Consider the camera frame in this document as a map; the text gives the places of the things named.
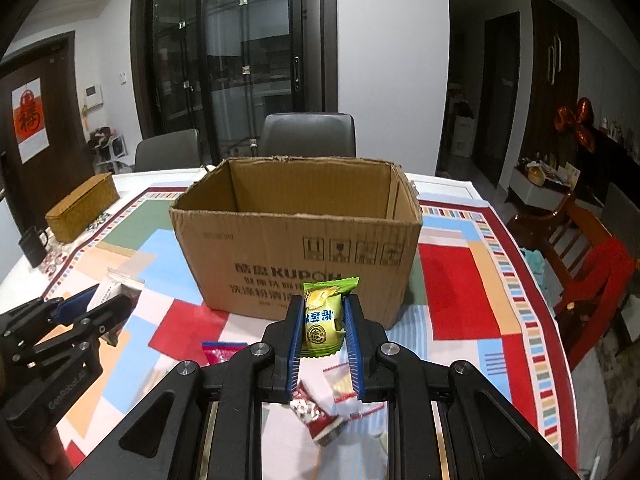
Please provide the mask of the person left hand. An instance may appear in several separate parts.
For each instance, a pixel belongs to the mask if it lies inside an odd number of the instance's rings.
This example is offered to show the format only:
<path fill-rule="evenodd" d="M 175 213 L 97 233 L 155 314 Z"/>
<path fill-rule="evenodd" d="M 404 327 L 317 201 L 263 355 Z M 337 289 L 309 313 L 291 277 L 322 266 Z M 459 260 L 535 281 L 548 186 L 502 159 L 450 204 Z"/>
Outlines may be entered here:
<path fill-rule="evenodd" d="M 33 448 L 17 440 L 8 423 L 1 419 L 2 479 L 67 479 L 73 470 L 58 430 L 53 429 Z"/>

